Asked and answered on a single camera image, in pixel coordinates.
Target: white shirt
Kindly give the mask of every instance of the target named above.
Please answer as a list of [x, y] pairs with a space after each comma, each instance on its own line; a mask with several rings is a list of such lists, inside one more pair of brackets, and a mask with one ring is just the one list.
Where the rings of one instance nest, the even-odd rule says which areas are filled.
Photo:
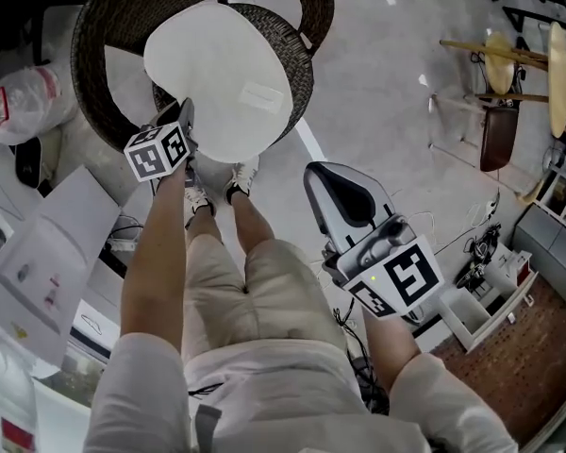
[[[201, 401], [210, 408], [191, 420], [187, 383], [221, 382]], [[235, 344], [183, 369], [170, 344], [128, 334], [96, 391], [85, 451], [427, 452], [426, 438], [451, 451], [518, 451], [498, 416], [429, 354], [403, 369], [390, 402], [390, 416], [370, 414], [348, 359], [331, 344]]]

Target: electronic device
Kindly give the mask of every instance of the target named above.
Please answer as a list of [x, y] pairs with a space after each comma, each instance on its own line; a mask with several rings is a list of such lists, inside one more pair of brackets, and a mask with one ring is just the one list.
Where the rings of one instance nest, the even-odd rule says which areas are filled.
[[424, 236], [375, 179], [331, 162], [311, 162], [304, 187], [328, 242], [323, 269], [378, 319], [406, 315], [444, 282]]

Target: sneaker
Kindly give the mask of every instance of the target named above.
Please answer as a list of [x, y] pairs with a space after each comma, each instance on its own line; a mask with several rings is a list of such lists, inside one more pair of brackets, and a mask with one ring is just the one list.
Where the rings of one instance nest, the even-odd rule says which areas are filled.
[[225, 202], [231, 204], [233, 193], [242, 192], [249, 196], [252, 182], [260, 164], [260, 156], [246, 162], [238, 162], [233, 166], [233, 177], [225, 186]]
[[192, 214], [194, 215], [201, 207], [209, 207], [211, 214], [214, 215], [214, 204], [209, 199], [201, 179], [192, 166], [187, 165], [186, 171], [185, 199], [191, 203]]

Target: wicker chair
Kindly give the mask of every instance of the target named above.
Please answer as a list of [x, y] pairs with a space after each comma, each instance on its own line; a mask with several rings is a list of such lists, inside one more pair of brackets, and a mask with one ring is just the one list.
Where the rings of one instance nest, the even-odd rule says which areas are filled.
[[[105, 45], [142, 55], [151, 33], [165, 20], [204, 0], [88, 0], [75, 25], [72, 43], [72, 74], [75, 93], [94, 130], [119, 151], [139, 129], [120, 112], [108, 89]], [[250, 4], [228, 4], [249, 20], [275, 50], [290, 81], [293, 109], [285, 136], [302, 117], [314, 84], [311, 59], [333, 19], [333, 0], [300, 0], [302, 21], [295, 30], [266, 8]], [[308, 39], [310, 48], [300, 34]], [[174, 101], [154, 85], [158, 110]]]

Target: floor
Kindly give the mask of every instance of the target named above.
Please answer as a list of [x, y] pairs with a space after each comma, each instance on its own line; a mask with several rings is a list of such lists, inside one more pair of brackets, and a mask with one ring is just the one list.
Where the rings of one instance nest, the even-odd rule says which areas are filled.
[[450, 338], [433, 351], [447, 369], [476, 391], [524, 446], [566, 400], [566, 304], [543, 279], [506, 321], [474, 352], [465, 355]]
[[[231, 0], [254, 2], [270, 8], [298, 25], [298, 0]], [[542, 174], [541, 159], [551, 144], [545, 105], [521, 107], [513, 167], [487, 176], [429, 144], [477, 163], [477, 150], [459, 142], [466, 136], [477, 143], [478, 122], [473, 115], [431, 106], [433, 92], [461, 97], [483, 91], [480, 70], [469, 54], [439, 46], [439, 39], [483, 41], [488, 30], [501, 30], [511, 41], [511, 28], [503, 5], [539, 13], [566, 13], [554, 4], [536, 0], [336, 0], [331, 30], [313, 66], [315, 89], [305, 114], [292, 132], [261, 157], [260, 173], [252, 198], [271, 222], [275, 234], [302, 248], [315, 272], [325, 243], [306, 199], [302, 174], [320, 153], [327, 159], [358, 168], [378, 179], [392, 196], [396, 209], [405, 214], [416, 232], [428, 237], [447, 279], [466, 261], [461, 232], [484, 229], [482, 216], [497, 188], [501, 203], [495, 219], [507, 236], [523, 212], [514, 191], [529, 191]], [[44, 55], [67, 62], [78, 8], [50, 8], [44, 26]], [[546, 33], [533, 22], [524, 36], [532, 50], [545, 50]], [[29, 59], [29, 49], [0, 58], [0, 75], [15, 62]], [[142, 59], [107, 49], [108, 83], [113, 98], [135, 124], [155, 113], [151, 84]], [[528, 71], [524, 92], [546, 93], [546, 75]], [[85, 164], [104, 188], [124, 204], [139, 187], [124, 157], [92, 131], [81, 112], [63, 126], [64, 145], [57, 181], [79, 164]], [[219, 195], [227, 169], [201, 159], [200, 174]], [[136, 202], [147, 208], [147, 185], [137, 190]], [[241, 265], [230, 210], [220, 200], [218, 221], [226, 244]], [[320, 274], [331, 303], [344, 308], [348, 298]]]

